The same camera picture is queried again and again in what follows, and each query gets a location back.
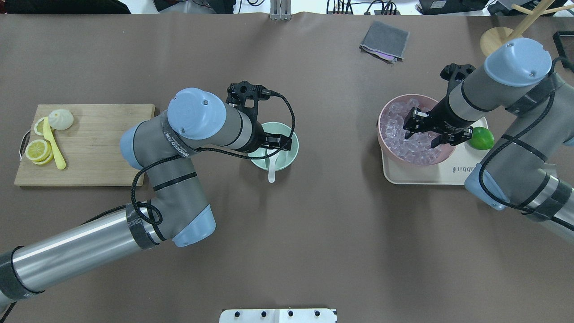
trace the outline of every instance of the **green lime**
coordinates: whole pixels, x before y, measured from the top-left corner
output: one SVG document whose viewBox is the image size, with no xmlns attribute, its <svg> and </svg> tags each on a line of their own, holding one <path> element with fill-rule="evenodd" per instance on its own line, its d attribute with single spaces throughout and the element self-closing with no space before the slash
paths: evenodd
<svg viewBox="0 0 574 323">
<path fill-rule="evenodd" d="M 485 127 L 474 127 L 468 144 L 474 149 L 489 150 L 494 146 L 494 136 Z"/>
</svg>

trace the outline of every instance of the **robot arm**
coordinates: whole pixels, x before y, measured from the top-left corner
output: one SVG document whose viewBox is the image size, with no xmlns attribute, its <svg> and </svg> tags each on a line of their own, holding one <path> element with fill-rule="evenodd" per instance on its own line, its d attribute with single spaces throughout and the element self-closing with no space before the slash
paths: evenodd
<svg viewBox="0 0 574 323">
<path fill-rule="evenodd" d="M 199 89 L 181 90 L 167 111 L 128 130 L 120 142 L 122 155 L 148 173 L 156 197 L 0 255 L 0 309 L 164 240 L 184 247 L 209 236 L 215 220 L 187 157 L 216 150 L 201 148 L 207 144 L 239 152 L 290 149 L 290 136 L 265 133 L 257 122 L 257 101 L 271 96 L 284 99 L 281 94 L 247 82 L 232 84 L 228 94 L 227 102 L 238 104 L 237 108 Z M 248 99 L 254 101 L 253 107 L 246 107 Z"/>
<path fill-rule="evenodd" d="M 521 210 L 574 243 L 572 187 L 543 170 L 561 144 L 574 145 L 574 89 L 553 72 L 547 76 L 552 64 L 539 43 L 512 40 L 476 71 L 468 70 L 428 114 L 412 111 L 405 129 L 432 130 L 441 134 L 440 143 L 456 145 L 464 140 L 444 139 L 472 135 L 473 122 L 504 106 L 517 119 L 468 177 L 466 188 L 495 209 Z"/>
</svg>

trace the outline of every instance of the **white floor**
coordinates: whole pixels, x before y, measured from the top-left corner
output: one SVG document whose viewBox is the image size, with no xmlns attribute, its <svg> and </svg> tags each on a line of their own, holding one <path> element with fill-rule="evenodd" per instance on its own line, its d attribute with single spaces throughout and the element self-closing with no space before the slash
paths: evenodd
<svg viewBox="0 0 574 323">
<path fill-rule="evenodd" d="M 127 5 L 130 9 L 131 13 L 158 13 L 156 7 L 153 3 L 153 0 L 121 0 L 123 3 Z M 241 2 L 241 13 L 251 13 L 251 12 L 264 12 L 268 13 L 270 11 L 270 0 L 257 0 L 257 2 L 263 1 L 263 4 L 257 7 L 250 6 L 247 3 L 247 0 L 236 0 L 237 4 L 235 5 L 234 12 L 237 13 L 239 11 L 239 4 Z M 333 8 L 333 3 L 336 0 L 330 1 L 330 10 Z M 566 5 L 573 4 L 573 0 L 568 0 Z M 202 0 L 195 0 L 197 3 L 202 3 Z M 354 0 L 354 2 L 367 2 L 366 0 Z M 402 15 L 420 15 L 420 13 L 414 8 L 415 4 L 418 3 L 418 0 L 394 0 L 397 4 L 397 8 Z M 368 3 L 362 4 L 355 4 L 352 6 L 353 11 L 355 14 L 363 14 L 367 8 L 369 7 Z M 373 14 L 373 10 L 380 10 L 381 4 L 375 3 L 371 7 L 371 14 Z M 162 11 L 165 12 L 172 12 L 172 11 L 179 11 L 184 13 L 212 13 L 213 11 L 204 7 L 201 7 L 192 2 L 192 0 L 187 0 L 182 3 L 178 3 L 170 8 L 167 8 Z M 302 11 L 313 12 L 313 13 L 325 13 L 327 11 L 327 0 L 291 0 L 291 13 L 298 13 Z M 465 16 L 489 16 L 490 14 L 486 10 L 486 8 L 482 11 L 472 11 L 470 13 L 459 13 L 460 15 Z M 566 10 L 558 12 L 556 16 L 563 16 L 563 17 L 574 17 L 574 15 Z"/>
</svg>

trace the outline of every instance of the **brown table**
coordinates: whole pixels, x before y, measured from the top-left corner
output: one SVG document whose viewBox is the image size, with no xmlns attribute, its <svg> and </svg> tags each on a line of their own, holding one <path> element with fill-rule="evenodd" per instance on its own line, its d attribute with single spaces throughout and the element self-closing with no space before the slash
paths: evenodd
<svg viewBox="0 0 574 323">
<path fill-rule="evenodd" d="M 195 157 L 218 228 L 166 241 L 17 305 L 9 322 L 218 322 L 222 309 L 337 308 L 339 322 L 568 322 L 574 247 L 461 186 L 397 186 L 383 176 L 375 121 L 396 95 L 440 99 L 447 64 L 482 64 L 480 35 L 521 18 L 296 14 L 0 16 L 0 249 L 62 232 L 125 204 L 129 189 L 19 188 L 17 149 L 39 103 L 153 103 L 185 87 L 226 97 L 248 80 L 283 93 L 301 150 L 275 184 L 251 162 Z M 389 65 L 358 45 L 373 20 L 411 32 Z M 573 18 L 526 33 L 557 52 Z M 574 74 L 557 70 L 570 84 Z M 262 122 L 289 122 L 277 99 Z M 488 122 L 500 136 L 513 120 Z M 572 149 L 550 162 L 574 183 Z M 148 184 L 140 199 L 152 196 Z"/>
</svg>

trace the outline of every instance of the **white spoon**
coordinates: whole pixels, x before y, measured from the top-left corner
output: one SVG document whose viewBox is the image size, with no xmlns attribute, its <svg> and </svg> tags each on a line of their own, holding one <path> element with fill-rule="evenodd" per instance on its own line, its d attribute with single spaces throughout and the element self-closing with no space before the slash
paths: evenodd
<svg viewBox="0 0 574 323">
<path fill-rule="evenodd" d="M 276 151 L 276 150 L 275 149 L 267 149 L 267 155 L 270 155 L 274 151 Z M 278 153 L 269 157 L 269 176 L 267 177 L 267 179 L 269 180 L 269 183 L 275 182 L 275 163 L 277 162 L 278 157 L 279 157 Z"/>
</svg>

